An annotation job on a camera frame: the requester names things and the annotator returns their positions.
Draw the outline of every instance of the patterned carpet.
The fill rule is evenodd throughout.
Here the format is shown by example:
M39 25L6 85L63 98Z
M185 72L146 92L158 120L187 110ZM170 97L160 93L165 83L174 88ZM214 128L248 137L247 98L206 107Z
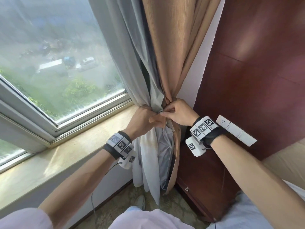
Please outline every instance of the patterned carpet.
M196 214L175 189L173 189L168 195L161 196L160 206L157 206L151 194L144 191L143 186L135 188L133 184L130 184L104 206L98 209L96 211L96 217L94 215L89 216L80 225L78 225L76 229L108 228L113 220L115 220L116 217L123 213L129 206L132 206L136 198L141 194L144 194L146 197L147 211L159 208L196 229L205 229L208 226L208 224L205 224L197 218Z

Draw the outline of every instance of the brown curtain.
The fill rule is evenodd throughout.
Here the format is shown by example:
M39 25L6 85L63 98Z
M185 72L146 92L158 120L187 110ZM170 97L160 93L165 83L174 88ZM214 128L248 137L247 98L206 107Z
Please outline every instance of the brown curtain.
M181 89L220 0L143 0L165 100ZM173 188L179 164L180 128L173 123L175 165L167 192Z

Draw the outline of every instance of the right arm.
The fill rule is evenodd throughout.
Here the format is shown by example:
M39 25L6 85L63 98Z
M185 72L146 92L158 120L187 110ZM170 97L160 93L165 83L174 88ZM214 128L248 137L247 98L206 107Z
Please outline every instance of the right arm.
M181 99L169 104L161 115L189 126L199 117ZM215 138L211 147L239 187L274 228L305 227L305 201L283 180L225 135Z

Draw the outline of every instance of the window sill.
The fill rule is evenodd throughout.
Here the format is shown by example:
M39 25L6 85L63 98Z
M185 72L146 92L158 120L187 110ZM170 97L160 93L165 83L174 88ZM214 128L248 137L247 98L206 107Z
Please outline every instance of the window sill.
M0 210L100 148L114 133L127 126L136 109L137 106L132 105L0 174Z

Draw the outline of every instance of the gray shoe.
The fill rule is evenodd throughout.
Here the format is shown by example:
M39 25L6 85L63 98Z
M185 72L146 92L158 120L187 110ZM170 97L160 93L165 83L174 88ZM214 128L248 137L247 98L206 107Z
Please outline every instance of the gray shoe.
M145 210L146 200L145 200L144 195L140 195L139 197L137 197L137 199L135 200L135 206L137 206L141 210Z

